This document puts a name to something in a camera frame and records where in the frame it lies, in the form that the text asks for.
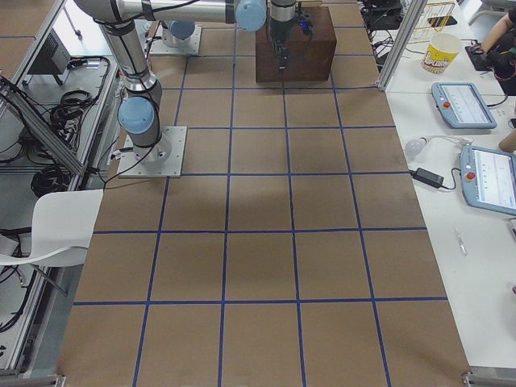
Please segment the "metal mounting plate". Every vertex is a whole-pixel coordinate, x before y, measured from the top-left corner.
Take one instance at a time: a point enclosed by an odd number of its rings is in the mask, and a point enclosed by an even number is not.
[[[197,56],[201,47],[201,26],[195,26],[192,36],[187,43],[178,47],[169,47],[163,44],[161,40],[152,42],[151,55],[156,56]],[[157,36],[163,35],[163,27],[159,26],[156,33]]]
[[[163,136],[169,140],[172,146],[172,152],[169,158],[162,163],[145,164],[144,161],[121,174],[119,177],[126,179],[164,176],[180,177],[183,165],[183,156],[185,153],[186,132],[186,127],[163,127]],[[126,138],[126,142],[123,146],[125,148],[132,147],[132,141],[129,136]],[[137,159],[133,152],[123,153],[120,158],[119,170],[117,172],[120,173],[125,169],[130,168],[136,163],[136,161]]]

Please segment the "popcorn bucket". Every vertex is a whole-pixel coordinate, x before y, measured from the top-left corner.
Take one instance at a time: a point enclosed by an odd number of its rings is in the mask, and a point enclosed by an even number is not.
[[[422,67],[433,74],[441,74],[462,50],[460,39],[443,32],[433,35],[427,53],[422,59]]]

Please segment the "wire basket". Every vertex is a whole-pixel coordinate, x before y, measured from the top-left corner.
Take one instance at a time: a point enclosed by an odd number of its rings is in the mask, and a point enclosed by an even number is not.
[[[454,6],[454,2],[427,4],[410,37],[410,42],[429,40],[435,33],[441,32],[452,16]]]

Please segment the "power adapter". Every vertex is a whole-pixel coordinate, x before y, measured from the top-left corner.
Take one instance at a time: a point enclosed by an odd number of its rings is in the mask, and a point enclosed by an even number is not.
[[[428,184],[434,188],[441,188],[443,186],[444,177],[436,175],[423,168],[418,168],[415,171],[410,171],[410,175],[413,179],[421,181],[422,183]]]

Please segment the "white table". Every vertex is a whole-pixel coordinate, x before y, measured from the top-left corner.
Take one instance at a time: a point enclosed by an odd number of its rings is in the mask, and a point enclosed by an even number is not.
[[[402,146],[425,135],[462,135],[449,129],[423,93],[387,93]],[[501,101],[487,97],[487,103]],[[492,110],[498,122],[489,135],[472,135],[474,144],[497,148],[511,129],[515,98]],[[411,169],[423,167],[445,177],[459,166],[460,148],[444,139],[432,139],[422,152],[408,159]],[[509,215],[467,206],[457,189],[441,192],[414,181],[414,187],[435,251],[460,338],[471,366],[516,368],[516,239],[505,219]],[[460,250],[455,227],[467,255]]]

